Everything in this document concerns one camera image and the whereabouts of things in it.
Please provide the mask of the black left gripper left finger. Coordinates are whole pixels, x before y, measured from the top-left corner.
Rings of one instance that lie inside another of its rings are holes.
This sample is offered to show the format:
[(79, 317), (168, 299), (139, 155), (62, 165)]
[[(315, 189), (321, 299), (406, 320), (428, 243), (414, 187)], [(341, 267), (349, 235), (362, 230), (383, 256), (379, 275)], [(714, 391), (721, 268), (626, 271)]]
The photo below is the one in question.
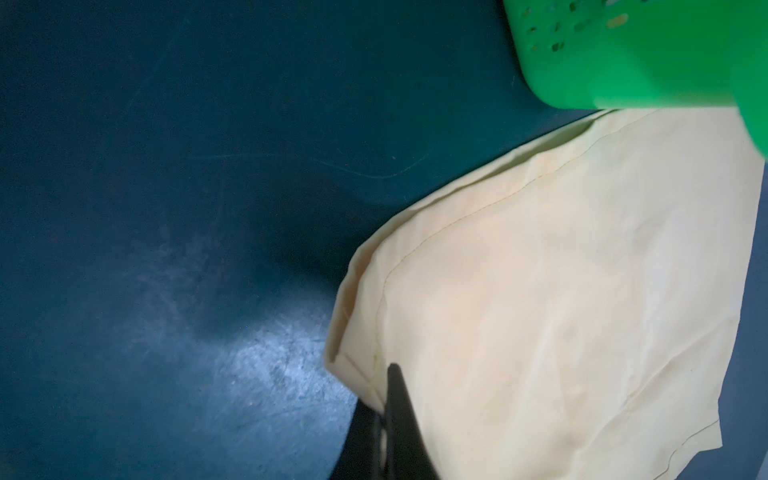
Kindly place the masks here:
[(381, 480), (384, 478), (381, 415), (358, 400), (330, 480)]

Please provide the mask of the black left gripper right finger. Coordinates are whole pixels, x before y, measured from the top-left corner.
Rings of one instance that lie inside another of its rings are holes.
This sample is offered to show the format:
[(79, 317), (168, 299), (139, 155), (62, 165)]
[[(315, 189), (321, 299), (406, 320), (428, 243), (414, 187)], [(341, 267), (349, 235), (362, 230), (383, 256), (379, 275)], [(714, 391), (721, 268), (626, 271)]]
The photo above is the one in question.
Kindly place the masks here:
[(419, 430), (402, 369), (396, 363), (387, 368), (385, 430), (387, 479), (439, 478)]

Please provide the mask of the yellow tan skirt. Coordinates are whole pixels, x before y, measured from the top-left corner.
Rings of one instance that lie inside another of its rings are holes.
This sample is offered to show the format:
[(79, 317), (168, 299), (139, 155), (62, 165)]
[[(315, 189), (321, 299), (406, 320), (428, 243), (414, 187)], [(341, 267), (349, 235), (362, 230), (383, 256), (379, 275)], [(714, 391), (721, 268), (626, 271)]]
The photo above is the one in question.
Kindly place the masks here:
[(382, 411), (399, 365), (444, 479), (673, 479), (722, 444), (763, 168), (735, 108), (522, 145), (357, 249), (325, 366)]

